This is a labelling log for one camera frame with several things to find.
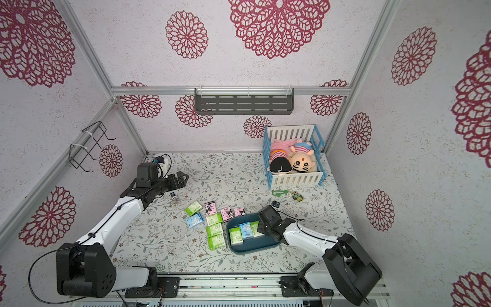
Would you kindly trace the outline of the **green tissue pack top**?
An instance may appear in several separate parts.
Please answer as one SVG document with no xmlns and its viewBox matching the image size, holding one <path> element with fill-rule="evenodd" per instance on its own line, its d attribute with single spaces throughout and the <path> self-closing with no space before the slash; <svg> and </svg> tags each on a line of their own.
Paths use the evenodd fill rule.
<svg viewBox="0 0 491 307">
<path fill-rule="evenodd" d="M 259 223 L 260 223 L 259 221 L 250 222 L 253 237 L 255 239 L 264 236 L 264 234 L 258 231 Z"/>
</svg>

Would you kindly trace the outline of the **dark teal storage box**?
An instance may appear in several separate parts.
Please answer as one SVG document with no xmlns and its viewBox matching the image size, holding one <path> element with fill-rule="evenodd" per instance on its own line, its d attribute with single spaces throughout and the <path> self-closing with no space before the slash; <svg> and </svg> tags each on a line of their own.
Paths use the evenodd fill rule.
<svg viewBox="0 0 491 307">
<path fill-rule="evenodd" d="M 234 217 L 226 224 L 225 229 L 225 240 L 228 247 L 236 255 L 245 255 L 247 253 L 253 253 L 257 251 L 262 251 L 269 248 L 275 248 L 280 245 L 280 242 L 276 242 L 272 237 L 264 235 L 262 237 L 256 237 L 252 239 L 243 240 L 242 244 L 233 245 L 230 239 L 230 229 L 239 227 L 240 224 L 246 222 L 259 221 L 259 215 L 257 213 L 247 214 L 244 216 Z"/>
</svg>

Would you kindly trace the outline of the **blue tissue pack top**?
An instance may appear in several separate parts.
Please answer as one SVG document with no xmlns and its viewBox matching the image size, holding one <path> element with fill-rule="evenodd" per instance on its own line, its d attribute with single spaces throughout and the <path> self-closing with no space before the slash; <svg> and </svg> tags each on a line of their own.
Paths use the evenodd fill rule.
<svg viewBox="0 0 491 307">
<path fill-rule="evenodd" d="M 250 222 L 240 224 L 239 229 L 243 240 L 254 238 L 253 229 Z"/>
</svg>

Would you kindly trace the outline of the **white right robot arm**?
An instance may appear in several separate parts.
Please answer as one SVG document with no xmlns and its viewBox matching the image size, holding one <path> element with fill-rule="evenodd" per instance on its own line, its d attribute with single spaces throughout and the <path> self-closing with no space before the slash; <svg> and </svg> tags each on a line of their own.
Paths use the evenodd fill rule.
<svg viewBox="0 0 491 307">
<path fill-rule="evenodd" d="M 262 208 L 258 216 L 260 233 L 322 259 L 309 263 L 296 276 L 280 278 L 284 296 L 322 298 L 338 291 L 353 305 L 368 303 L 368 295 L 382 279 L 382 271 L 354 236 L 318 233 L 288 215 L 282 218 L 271 205 Z"/>
</svg>

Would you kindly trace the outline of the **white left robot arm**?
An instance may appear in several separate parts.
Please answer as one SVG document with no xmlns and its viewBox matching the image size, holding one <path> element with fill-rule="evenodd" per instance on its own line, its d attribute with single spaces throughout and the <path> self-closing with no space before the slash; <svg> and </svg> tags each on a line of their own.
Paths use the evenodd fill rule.
<svg viewBox="0 0 491 307">
<path fill-rule="evenodd" d="M 115 206 L 76 243 L 56 252 L 58 294 L 104 298 L 126 290 L 129 296 L 149 298 L 161 290 L 154 267 L 115 267 L 110 253 L 125 229 L 158 197 L 184 188 L 189 176 L 181 171 L 168 175 L 158 160 L 141 163 L 137 176 Z"/>
</svg>

